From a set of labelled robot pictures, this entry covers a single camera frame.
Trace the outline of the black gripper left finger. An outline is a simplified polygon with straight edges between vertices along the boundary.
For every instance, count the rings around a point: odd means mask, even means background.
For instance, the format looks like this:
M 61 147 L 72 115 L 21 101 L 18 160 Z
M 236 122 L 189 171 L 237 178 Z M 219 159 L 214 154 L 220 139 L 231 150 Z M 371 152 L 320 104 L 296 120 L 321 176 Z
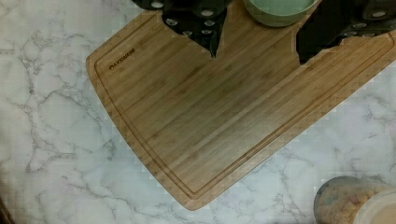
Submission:
M 145 10 L 160 10 L 163 23 L 178 35 L 217 56 L 227 7 L 233 0 L 132 0 Z

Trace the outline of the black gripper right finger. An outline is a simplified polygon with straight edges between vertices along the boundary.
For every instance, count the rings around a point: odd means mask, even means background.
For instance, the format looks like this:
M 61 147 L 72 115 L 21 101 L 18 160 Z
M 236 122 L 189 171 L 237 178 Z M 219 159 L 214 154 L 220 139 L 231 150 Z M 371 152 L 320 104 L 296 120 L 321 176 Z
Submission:
M 395 30 L 396 0 L 322 0 L 296 35 L 300 64 L 352 36 Z

